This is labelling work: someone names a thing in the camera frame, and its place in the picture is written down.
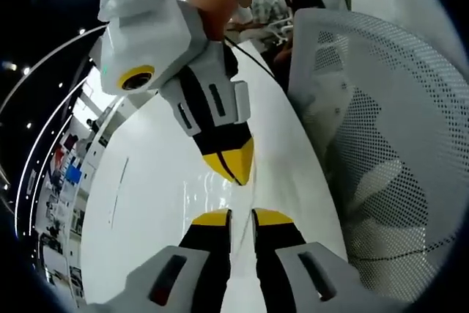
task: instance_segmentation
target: black slot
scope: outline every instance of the black slot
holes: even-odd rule
[[[159,306],[165,306],[168,303],[169,295],[179,276],[186,258],[173,256],[167,263],[161,274],[156,279],[148,298]]]
[[[181,114],[182,119],[184,120],[185,126],[188,128],[188,130],[190,130],[192,128],[192,125],[189,122],[187,115],[185,114],[184,108],[181,104],[178,104],[177,108],[179,109],[179,113]]]
[[[218,115],[224,117],[226,115],[223,103],[221,102],[220,95],[218,94],[217,86],[215,84],[209,84],[208,89],[212,93],[213,100],[215,101],[215,106],[217,107]]]
[[[311,280],[313,281],[313,284],[320,295],[321,301],[326,302],[333,298],[336,295],[336,291],[326,281],[323,276],[322,268],[316,264],[312,255],[306,252],[299,254],[298,256],[300,257],[301,262],[311,277]]]

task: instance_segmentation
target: desk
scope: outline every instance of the desk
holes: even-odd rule
[[[252,44],[241,47],[264,63]],[[265,310],[248,218],[252,207],[287,214],[307,241],[346,258],[328,185],[287,97],[256,63],[236,49],[234,54],[236,78],[250,90],[250,182],[240,187],[215,174],[169,104],[155,96],[114,133],[95,173],[81,242],[88,303],[114,297],[129,272],[163,247],[179,244],[194,217],[222,207],[233,210],[232,278],[223,312]]]

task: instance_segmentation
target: mesh chair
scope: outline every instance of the mesh chair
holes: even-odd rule
[[[377,18],[300,10],[295,29],[288,95],[349,261],[369,289],[414,301],[468,204],[468,83],[423,40]]]

